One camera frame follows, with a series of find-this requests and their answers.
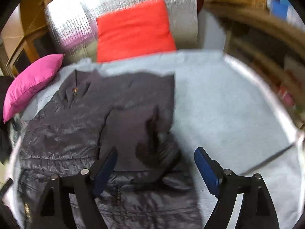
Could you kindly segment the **black clothes pile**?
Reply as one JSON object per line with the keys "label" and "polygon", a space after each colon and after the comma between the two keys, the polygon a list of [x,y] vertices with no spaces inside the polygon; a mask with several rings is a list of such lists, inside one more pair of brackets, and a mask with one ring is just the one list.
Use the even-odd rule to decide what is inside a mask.
{"label": "black clothes pile", "polygon": [[0,161],[5,164],[6,160],[9,159],[12,147],[9,143],[9,135],[7,125],[4,123],[3,110],[4,100],[9,86],[14,80],[11,76],[1,76],[0,79],[0,106],[1,106],[1,127],[0,127]]}

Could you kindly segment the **light blue bed blanket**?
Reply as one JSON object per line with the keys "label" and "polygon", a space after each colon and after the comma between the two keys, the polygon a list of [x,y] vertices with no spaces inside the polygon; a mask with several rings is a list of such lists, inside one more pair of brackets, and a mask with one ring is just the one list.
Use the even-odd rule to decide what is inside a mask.
{"label": "light blue bed blanket", "polygon": [[297,131],[275,97],[253,84],[231,66],[231,59],[215,51],[178,51],[105,64],[88,58],[62,68],[53,81],[38,92],[21,115],[25,128],[20,141],[14,201],[18,220],[19,153],[28,123],[51,100],[74,71],[97,71],[102,76],[148,72],[175,77],[174,114],[171,133],[176,136],[197,194],[202,226],[207,223],[215,197],[209,194],[193,159],[198,147],[224,168],[251,176],[260,172],[270,192],[281,228],[292,228],[304,205],[304,181],[299,163]]}

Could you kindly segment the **pink pillow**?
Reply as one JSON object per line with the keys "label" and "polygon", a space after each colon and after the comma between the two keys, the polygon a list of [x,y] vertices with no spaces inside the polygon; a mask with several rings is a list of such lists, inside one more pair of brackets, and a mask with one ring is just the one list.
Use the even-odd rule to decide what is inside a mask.
{"label": "pink pillow", "polygon": [[59,71],[64,56],[44,56],[21,72],[9,86],[4,99],[3,121],[6,123],[30,102],[31,98],[48,85]]}

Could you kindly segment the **wooden shelf unit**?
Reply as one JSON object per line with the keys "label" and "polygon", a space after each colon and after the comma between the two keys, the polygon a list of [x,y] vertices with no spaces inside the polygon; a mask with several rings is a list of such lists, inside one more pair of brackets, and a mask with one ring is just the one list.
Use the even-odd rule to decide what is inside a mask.
{"label": "wooden shelf unit", "polygon": [[304,129],[304,32],[266,10],[205,4],[226,31],[224,52],[252,68]]}

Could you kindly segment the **wooden cabinet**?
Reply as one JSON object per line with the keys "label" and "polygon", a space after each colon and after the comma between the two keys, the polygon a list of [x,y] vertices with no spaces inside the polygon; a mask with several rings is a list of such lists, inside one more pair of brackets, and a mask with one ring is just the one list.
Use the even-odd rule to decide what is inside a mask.
{"label": "wooden cabinet", "polygon": [[21,0],[1,31],[7,62],[3,72],[16,77],[29,65],[57,49],[46,19],[51,0]]}

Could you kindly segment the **silver quilted headboard mat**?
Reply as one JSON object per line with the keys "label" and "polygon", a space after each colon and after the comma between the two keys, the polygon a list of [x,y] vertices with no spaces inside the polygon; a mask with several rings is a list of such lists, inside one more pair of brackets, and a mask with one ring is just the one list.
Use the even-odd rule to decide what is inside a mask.
{"label": "silver quilted headboard mat", "polygon": [[[53,0],[45,8],[49,29],[68,63],[96,61],[96,19],[108,12],[148,0]],[[178,49],[197,46],[197,0],[164,0]]]}

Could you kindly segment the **red cushion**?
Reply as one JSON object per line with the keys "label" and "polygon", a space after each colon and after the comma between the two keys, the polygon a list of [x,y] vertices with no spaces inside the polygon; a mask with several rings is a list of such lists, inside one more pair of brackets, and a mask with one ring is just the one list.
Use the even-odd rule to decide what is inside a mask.
{"label": "red cushion", "polygon": [[96,19],[97,61],[176,51],[164,0],[149,0]]}

